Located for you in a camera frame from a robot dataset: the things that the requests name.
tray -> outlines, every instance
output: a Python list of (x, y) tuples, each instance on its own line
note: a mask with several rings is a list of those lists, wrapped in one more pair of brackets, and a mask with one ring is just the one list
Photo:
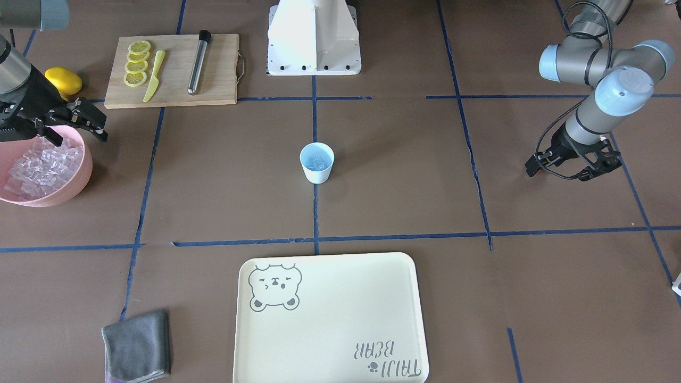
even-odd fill
[(424, 382), (428, 371), (407, 254), (256, 258), (241, 267), (234, 382)]
[[(151, 76), (155, 52), (159, 49), (165, 51), (159, 71), (159, 88), (149, 102), (142, 101), (147, 84), (133, 88), (123, 82), (127, 47), (139, 40), (151, 43), (147, 76)], [(204, 59), (199, 93), (189, 95), (187, 87), (198, 41), (199, 35), (131, 36), (118, 39), (104, 106), (107, 109), (119, 109), (236, 104), (239, 35), (212, 35)]]

knife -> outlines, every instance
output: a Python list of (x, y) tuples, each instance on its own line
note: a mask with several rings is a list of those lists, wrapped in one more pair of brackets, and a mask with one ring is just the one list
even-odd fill
[(159, 87), (159, 70), (161, 69), (161, 64), (165, 58), (165, 51), (159, 50), (156, 52), (156, 57), (154, 58), (154, 69), (151, 70), (151, 78), (149, 79), (149, 86), (146, 88), (146, 93), (144, 94), (144, 99), (142, 101), (148, 102), (151, 96), (156, 92), (156, 88)]
[(202, 29), (199, 32), (199, 45), (196, 48), (196, 56), (194, 57), (194, 67), (191, 70), (191, 77), (189, 78), (189, 86), (187, 93), (195, 95), (198, 93), (199, 78), (201, 77), (201, 67), (204, 64), (204, 57), (206, 56), (206, 48), (210, 42), (210, 32)]

bear drawing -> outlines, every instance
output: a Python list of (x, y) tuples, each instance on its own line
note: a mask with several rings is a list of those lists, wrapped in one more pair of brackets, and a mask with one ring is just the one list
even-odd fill
[(267, 306), (284, 306), (286, 310), (298, 307), (298, 285), (302, 274), (295, 264), (284, 267), (270, 264), (265, 269), (255, 270), (249, 275), (249, 285), (253, 291), (251, 309), (263, 311)]

gray cloth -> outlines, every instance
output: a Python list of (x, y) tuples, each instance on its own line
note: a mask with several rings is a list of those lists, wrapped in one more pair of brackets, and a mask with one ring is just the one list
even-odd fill
[(145, 383), (170, 372), (168, 316), (159, 309), (102, 328), (108, 382)]

pink bowl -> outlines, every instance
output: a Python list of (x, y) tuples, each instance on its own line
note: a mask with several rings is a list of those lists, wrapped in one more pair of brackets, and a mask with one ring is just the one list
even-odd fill
[(75, 197), (76, 194), (83, 190), (88, 181), (90, 181), (90, 176), (92, 175), (92, 155), (90, 154), (87, 145), (85, 145), (83, 137), (78, 133), (78, 130), (67, 125), (53, 126), (52, 129), (62, 137), (68, 137), (73, 142), (74, 146), (78, 143), (83, 147), (83, 158), (74, 177), (70, 179), (66, 185), (52, 194), (48, 194), (37, 200), (20, 201), (19, 196), (5, 190), (5, 184), (10, 178), (9, 170), (12, 168), (12, 165), (14, 165), (14, 161), (21, 158), (21, 156), (26, 153), (40, 137), (30, 140), (0, 142), (0, 200), (23, 206), (54, 206)]

